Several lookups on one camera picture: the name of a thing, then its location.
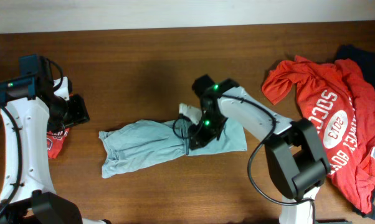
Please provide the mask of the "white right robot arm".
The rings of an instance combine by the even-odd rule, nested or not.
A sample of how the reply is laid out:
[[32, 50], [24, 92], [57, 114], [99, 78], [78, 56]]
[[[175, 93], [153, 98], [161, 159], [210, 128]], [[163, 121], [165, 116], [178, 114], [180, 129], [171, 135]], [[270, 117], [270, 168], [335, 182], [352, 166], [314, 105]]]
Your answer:
[[273, 112], [231, 79], [215, 83], [205, 75], [194, 81], [192, 90], [200, 101], [201, 118], [189, 128], [191, 149], [219, 139], [228, 119], [237, 121], [259, 140], [247, 164], [248, 176], [252, 177], [254, 157], [263, 147], [270, 178], [283, 200], [269, 197], [252, 182], [254, 189], [282, 206], [280, 223], [315, 223], [314, 197], [331, 165], [311, 121], [293, 121]]

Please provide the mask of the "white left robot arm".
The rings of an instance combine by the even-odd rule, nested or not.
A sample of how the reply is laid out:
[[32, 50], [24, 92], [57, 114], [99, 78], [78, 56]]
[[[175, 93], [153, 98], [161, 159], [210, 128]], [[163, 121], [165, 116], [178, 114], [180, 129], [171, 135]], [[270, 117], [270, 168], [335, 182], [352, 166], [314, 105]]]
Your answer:
[[0, 114], [6, 138], [6, 167], [0, 193], [0, 223], [82, 223], [76, 204], [59, 197], [47, 153], [48, 105], [69, 102], [67, 78], [34, 75], [0, 83]]

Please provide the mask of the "light blue t-shirt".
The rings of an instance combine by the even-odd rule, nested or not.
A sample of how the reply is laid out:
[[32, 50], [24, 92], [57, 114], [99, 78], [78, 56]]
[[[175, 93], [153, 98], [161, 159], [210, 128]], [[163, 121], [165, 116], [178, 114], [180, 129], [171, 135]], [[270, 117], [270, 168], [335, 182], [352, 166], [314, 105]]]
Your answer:
[[187, 134], [190, 127], [187, 121], [159, 123], [151, 120], [139, 120], [115, 131], [100, 131], [98, 138], [107, 153], [102, 165], [102, 177], [110, 178], [117, 174], [134, 172], [182, 156], [203, 156], [239, 152], [247, 150], [247, 141], [242, 125], [228, 120], [219, 139], [198, 149], [191, 149], [191, 143], [178, 138], [178, 134]]

